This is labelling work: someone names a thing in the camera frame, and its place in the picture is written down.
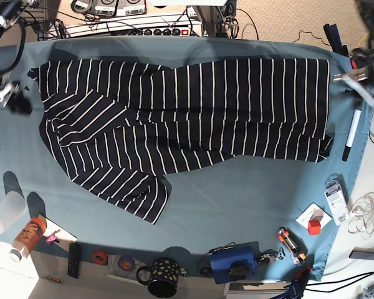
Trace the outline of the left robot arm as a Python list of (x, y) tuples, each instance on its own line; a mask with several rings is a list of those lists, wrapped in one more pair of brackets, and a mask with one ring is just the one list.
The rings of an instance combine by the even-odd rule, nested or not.
[(364, 60), (364, 65), (337, 74), (333, 80), (344, 82), (374, 110), (374, 1), (355, 1), (355, 4), (369, 33), (367, 48), (354, 49), (357, 57)]

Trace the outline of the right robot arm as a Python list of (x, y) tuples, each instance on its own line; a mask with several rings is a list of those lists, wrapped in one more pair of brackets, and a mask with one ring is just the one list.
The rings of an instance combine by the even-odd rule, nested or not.
[(19, 47), (14, 61), (6, 68), (0, 69), (0, 104), (13, 113), (23, 115), (32, 113), (32, 105), (24, 97), (20, 82), (9, 81), (9, 74), (21, 61), (26, 43), (26, 23), (21, 19), (21, 14), (33, 4), (34, 1), (0, 1), (0, 40), (3, 34), (13, 25), (17, 24), (21, 29)]

